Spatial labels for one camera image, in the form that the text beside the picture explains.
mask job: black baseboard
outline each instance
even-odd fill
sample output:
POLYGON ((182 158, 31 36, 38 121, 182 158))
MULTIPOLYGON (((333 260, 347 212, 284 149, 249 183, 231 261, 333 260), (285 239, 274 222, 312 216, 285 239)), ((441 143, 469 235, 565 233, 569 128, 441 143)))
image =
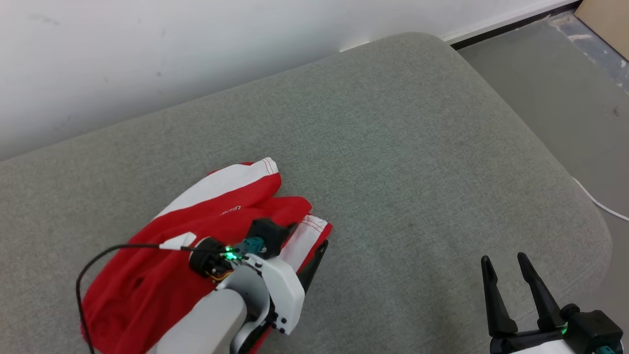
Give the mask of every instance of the black baseboard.
POLYGON ((533 23, 535 21, 541 20, 542 18, 544 18, 546 16, 554 16, 556 14, 560 14, 560 13, 566 12, 568 10, 576 9, 581 4, 581 1, 582 0, 578 0, 578 1, 575 1, 574 3, 563 5, 563 6, 560 6, 560 7, 556 8, 556 9, 552 9, 552 10, 549 10, 549 11, 546 11, 546 12, 543 12, 543 13, 540 13, 540 14, 536 14, 535 16, 531 16, 529 18, 525 18, 524 20, 520 20, 520 21, 514 22, 514 23, 512 23, 510 25, 502 26, 502 27, 497 28, 495 30, 491 30, 491 31, 487 31, 485 33, 481 33, 478 36, 470 37, 468 39, 465 39, 465 40, 462 40, 460 42, 454 43, 454 44, 451 45, 451 47, 454 48, 454 50, 459 50, 459 49, 465 48, 465 47, 467 47, 469 45, 476 44, 478 42, 482 42, 485 39, 490 39, 491 37, 495 37, 497 35, 501 35, 503 33, 509 32, 509 31, 513 31, 516 28, 520 28, 522 26, 526 26, 529 23, 533 23))

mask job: black cable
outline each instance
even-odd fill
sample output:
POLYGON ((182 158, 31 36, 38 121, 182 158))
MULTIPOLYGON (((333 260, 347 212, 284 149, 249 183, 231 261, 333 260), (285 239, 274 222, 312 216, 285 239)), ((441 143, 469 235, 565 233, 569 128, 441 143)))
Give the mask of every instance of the black cable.
MULTIPOLYGON (((83 305, 81 304, 81 280, 83 279, 83 276, 85 275, 85 273, 87 272, 87 270, 89 269, 89 267, 91 267, 92 265, 94 265, 94 263, 96 263, 98 260, 100 260, 103 256, 105 256, 106 254, 116 251, 117 249, 121 249, 121 248, 155 248, 155 249, 162 249, 160 248, 160 244, 158 243, 125 243, 125 244, 117 244, 115 246, 111 246, 108 249, 105 249, 103 252, 100 252, 96 257, 92 258, 91 261, 87 262, 87 264, 85 265, 85 267, 83 267, 83 270, 81 270, 81 272, 79 273, 79 277, 77 278, 77 285, 76 285, 76 292, 77 292, 77 304, 79 305, 79 317, 81 318, 81 326, 83 326, 83 331, 85 332, 85 342, 87 342, 87 346, 89 347, 89 353, 90 354, 96 354, 94 352, 94 346, 92 345, 92 339, 89 337, 89 330, 87 329, 87 323, 85 321, 85 315, 83 313, 83 305)), ((169 251, 201 251, 201 252, 207 252, 207 253, 224 253, 224 250, 221 251, 217 251, 215 249, 199 249, 199 248, 195 248, 195 247, 187 247, 187 246, 181 246, 180 249, 168 249, 165 248, 169 251)), ((238 249, 231 249, 229 250, 229 252, 238 252, 238 249)))

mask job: red fabric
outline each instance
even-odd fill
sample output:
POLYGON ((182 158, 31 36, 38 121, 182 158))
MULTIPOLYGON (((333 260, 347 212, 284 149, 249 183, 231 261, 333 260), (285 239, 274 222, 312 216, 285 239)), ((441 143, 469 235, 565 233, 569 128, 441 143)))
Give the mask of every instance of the red fabric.
MULTIPOLYGON (((192 232, 197 238, 191 246, 208 236, 236 244, 255 219, 270 218, 281 226, 301 222, 311 205, 301 197, 273 198, 280 184, 279 173, 270 174, 214 199, 169 212, 151 221, 129 243, 162 243, 192 232), (236 206, 240 208, 226 213, 236 206)), ((329 230, 321 234, 314 249, 327 234, 329 230)), ((118 251, 83 300, 94 347, 104 354, 145 353, 210 293, 215 285, 190 270, 188 257, 188 252, 161 249, 118 251)))

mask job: black knob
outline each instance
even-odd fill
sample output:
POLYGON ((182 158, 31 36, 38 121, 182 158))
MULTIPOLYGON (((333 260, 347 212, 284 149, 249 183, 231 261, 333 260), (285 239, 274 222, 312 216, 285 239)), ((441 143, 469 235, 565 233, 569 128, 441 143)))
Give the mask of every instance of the black knob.
POLYGON ((565 322, 568 322, 570 317, 577 312, 581 312, 579 306, 576 306, 575 304, 567 304, 566 306, 564 306, 564 308, 561 309, 561 311, 559 311, 559 316, 565 322))

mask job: cardboard box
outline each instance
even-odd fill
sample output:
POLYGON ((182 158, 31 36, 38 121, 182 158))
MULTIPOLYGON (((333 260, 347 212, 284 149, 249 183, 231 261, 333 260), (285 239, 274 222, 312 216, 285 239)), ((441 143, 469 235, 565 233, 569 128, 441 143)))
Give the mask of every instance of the cardboard box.
POLYGON ((583 0, 574 15, 629 58, 629 0, 583 0))

